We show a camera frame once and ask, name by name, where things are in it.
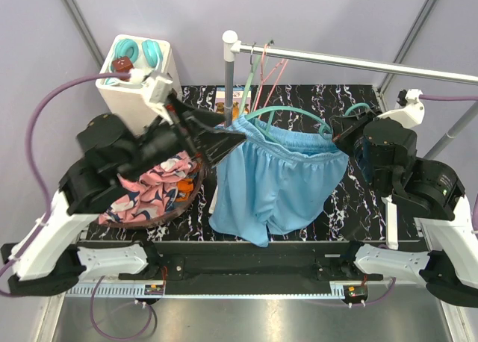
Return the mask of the teal plastic hanger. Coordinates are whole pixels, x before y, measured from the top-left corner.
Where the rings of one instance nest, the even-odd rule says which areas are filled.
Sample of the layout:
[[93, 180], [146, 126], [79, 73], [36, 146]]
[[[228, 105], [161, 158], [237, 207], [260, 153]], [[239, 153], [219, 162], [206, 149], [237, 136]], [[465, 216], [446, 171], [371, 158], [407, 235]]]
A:
[[312, 102], [308, 106], [273, 105], [256, 111], [240, 114], [233, 121], [232, 129], [244, 131], [248, 135], [258, 135], [262, 140], [278, 143], [279, 134], [311, 133], [315, 137], [330, 141], [332, 139], [332, 118], [356, 117], [369, 113], [376, 105], [366, 101]]

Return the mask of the light blue shorts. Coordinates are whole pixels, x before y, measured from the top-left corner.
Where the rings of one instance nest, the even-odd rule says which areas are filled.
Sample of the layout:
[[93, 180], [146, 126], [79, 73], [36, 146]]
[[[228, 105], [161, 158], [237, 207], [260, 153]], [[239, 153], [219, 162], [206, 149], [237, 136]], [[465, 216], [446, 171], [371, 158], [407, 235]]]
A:
[[210, 227], [266, 247], [312, 223], [341, 182], [349, 158], [329, 137], [268, 128], [238, 117], [231, 130], [246, 140], [217, 166], [217, 202]]

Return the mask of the mint green hanger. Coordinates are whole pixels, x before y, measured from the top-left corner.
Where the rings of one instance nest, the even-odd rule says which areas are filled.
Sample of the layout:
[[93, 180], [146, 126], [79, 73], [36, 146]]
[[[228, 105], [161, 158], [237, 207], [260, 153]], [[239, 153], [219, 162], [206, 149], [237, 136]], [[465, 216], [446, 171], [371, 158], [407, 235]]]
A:
[[254, 79], [256, 77], [258, 68], [260, 66], [260, 62], [261, 62], [261, 58], [257, 57], [254, 60], [254, 62], [251, 63], [251, 69], [249, 71], [249, 75], [247, 77], [246, 83], [245, 83], [244, 88], [243, 88], [242, 99], [241, 99], [240, 104], [238, 106], [238, 114], [239, 115], [243, 114], [245, 109], [246, 109], [246, 103], [247, 103], [247, 99], [249, 97], [249, 93], [251, 91], [252, 82], [254, 81]]

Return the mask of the pink wire hanger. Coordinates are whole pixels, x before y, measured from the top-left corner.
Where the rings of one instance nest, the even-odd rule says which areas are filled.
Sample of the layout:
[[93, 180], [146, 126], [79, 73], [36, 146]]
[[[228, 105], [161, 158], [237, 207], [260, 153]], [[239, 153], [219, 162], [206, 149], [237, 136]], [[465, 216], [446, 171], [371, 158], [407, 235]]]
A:
[[271, 40], [270, 42], [266, 43], [263, 48], [263, 52], [261, 54], [261, 59], [260, 59], [260, 82], [258, 85], [258, 89], [255, 95], [255, 100], [252, 104], [251, 111], [256, 111], [258, 108], [258, 103], [261, 99], [261, 94], [262, 90], [264, 88], [264, 85], [270, 80], [272, 75], [276, 72], [277, 69], [280, 69], [279, 74], [277, 76], [277, 79], [274, 83], [274, 87], [277, 85], [279, 79], [282, 77], [282, 74], [285, 70], [285, 67], [288, 64], [287, 59], [281, 59], [268, 73], [265, 72], [266, 65], [268, 62], [268, 56], [267, 56], [267, 51], [274, 45], [273, 41]]

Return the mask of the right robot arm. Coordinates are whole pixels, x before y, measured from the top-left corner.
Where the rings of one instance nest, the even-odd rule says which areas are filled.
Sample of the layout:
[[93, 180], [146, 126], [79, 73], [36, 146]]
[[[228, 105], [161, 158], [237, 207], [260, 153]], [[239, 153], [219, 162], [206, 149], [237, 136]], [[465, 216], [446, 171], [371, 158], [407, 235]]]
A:
[[369, 188], [399, 212], [423, 220], [435, 240], [430, 252], [380, 249], [353, 241], [333, 271], [346, 279], [382, 275], [424, 286], [451, 305], [477, 306], [477, 227], [456, 172], [419, 158], [414, 127], [419, 104], [382, 112], [363, 104], [320, 122], [318, 132], [286, 131], [239, 116], [190, 109], [181, 115], [194, 152], [217, 167], [213, 230], [266, 247], [273, 235], [309, 225], [355, 161]]

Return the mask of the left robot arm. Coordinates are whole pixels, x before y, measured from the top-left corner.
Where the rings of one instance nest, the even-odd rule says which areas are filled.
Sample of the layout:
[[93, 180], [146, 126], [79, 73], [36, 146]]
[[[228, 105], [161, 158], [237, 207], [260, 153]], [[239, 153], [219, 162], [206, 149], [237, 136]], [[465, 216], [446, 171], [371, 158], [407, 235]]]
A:
[[98, 250], [77, 246], [75, 238], [119, 198], [123, 180], [134, 181], [179, 152], [216, 166], [245, 141], [222, 129], [224, 117], [173, 99], [172, 119], [155, 119], [140, 136], [114, 114], [94, 118], [78, 134], [84, 153], [60, 180], [48, 211], [19, 243], [1, 247], [4, 267], [12, 269], [8, 297], [54, 296], [85, 279], [155, 279], [164, 260], [150, 243]]

